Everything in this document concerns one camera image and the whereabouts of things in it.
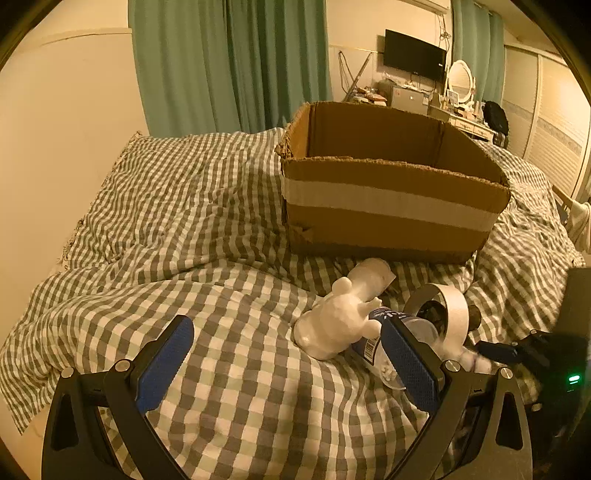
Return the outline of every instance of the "backpack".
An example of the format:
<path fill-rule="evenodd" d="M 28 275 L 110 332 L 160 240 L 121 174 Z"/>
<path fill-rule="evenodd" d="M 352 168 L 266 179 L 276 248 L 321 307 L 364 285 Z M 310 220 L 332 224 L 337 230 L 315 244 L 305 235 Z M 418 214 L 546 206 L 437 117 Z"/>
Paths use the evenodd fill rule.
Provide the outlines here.
<path fill-rule="evenodd" d="M 509 122 L 502 107 L 495 102 L 486 102 L 482 110 L 484 120 L 495 132 L 501 132 L 506 137 L 509 135 Z"/>

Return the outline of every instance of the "closet door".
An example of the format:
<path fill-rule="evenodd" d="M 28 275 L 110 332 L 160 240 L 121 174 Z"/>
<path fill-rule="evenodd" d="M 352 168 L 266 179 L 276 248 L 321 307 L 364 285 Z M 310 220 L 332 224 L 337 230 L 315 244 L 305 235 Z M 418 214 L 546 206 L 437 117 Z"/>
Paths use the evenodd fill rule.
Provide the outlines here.
<path fill-rule="evenodd" d="M 534 120 L 538 90 L 538 56 L 505 49 L 505 87 L 502 107 L 509 122 L 508 150 L 524 158 Z"/>
<path fill-rule="evenodd" d="M 591 108 L 570 69 L 540 57 L 541 91 L 526 160 L 574 196 L 584 174 Z"/>

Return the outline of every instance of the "blue gripper pad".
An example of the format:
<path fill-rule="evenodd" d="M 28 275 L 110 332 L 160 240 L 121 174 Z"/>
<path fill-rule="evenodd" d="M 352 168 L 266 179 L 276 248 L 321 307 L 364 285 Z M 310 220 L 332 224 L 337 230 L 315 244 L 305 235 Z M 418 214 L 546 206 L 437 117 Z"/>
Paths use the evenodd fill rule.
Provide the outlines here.
<path fill-rule="evenodd" d="M 142 415 L 158 408 L 193 344 L 193 321 L 185 315 L 178 317 L 182 318 L 177 328 L 138 379 L 135 404 Z"/>
<path fill-rule="evenodd" d="M 376 309 L 369 314 L 369 318 L 382 323 L 382 347 L 412 397 L 412 402 L 420 410 L 433 414 L 439 407 L 436 380 L 424 365 L 420 354 L 408 344 L 394 325 L 396 322 L 402 328 L 406 328 L 402 320 L 408 317 L 412 315 L 386 308 Z"/>

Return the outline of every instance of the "ceiling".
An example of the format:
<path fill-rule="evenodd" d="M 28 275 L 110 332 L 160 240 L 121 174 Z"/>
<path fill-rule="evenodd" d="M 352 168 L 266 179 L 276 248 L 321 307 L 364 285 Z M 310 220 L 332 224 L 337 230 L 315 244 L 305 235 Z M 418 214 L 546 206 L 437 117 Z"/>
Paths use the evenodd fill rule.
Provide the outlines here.
<path fill-rule="evenodd" d="M 505 29 L 521 43 L 558 53 L 542 29 L 526 17 L 511 0 L 477 0 L 477 3 L 497 12 L 505 22 Z"/>

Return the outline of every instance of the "cardboard box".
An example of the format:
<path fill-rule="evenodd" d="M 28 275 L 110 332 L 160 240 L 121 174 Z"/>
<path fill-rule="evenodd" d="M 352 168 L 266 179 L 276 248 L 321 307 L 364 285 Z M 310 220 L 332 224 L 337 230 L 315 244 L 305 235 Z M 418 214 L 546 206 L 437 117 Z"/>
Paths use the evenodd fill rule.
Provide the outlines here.
<path fill-rule="evenodd" d="M 296 253 L 464 263 L 511 195 L 465 134 L 394 108 L 304 104 L 275 151 Z"/>

